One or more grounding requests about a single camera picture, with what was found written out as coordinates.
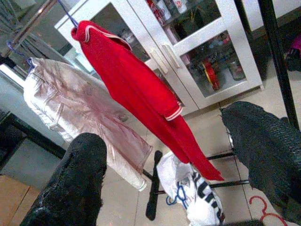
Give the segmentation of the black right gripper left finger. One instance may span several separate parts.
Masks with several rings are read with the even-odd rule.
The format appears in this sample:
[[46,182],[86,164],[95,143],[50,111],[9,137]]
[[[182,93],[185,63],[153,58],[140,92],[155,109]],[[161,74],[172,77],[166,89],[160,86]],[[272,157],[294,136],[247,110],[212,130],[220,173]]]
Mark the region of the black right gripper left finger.
[[107,170],[107,146],[92,133],[78,135],[21,222],[22,226],[94,226]]

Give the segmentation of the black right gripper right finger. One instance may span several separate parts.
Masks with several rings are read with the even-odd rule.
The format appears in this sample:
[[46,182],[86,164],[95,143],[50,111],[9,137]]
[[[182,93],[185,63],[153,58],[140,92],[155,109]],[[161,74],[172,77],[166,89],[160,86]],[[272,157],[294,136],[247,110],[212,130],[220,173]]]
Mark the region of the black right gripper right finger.
[[301,223],[301,132],[250,102],[221,109],[234,152],[248,169],[250,185],[277,206],[282,217]]

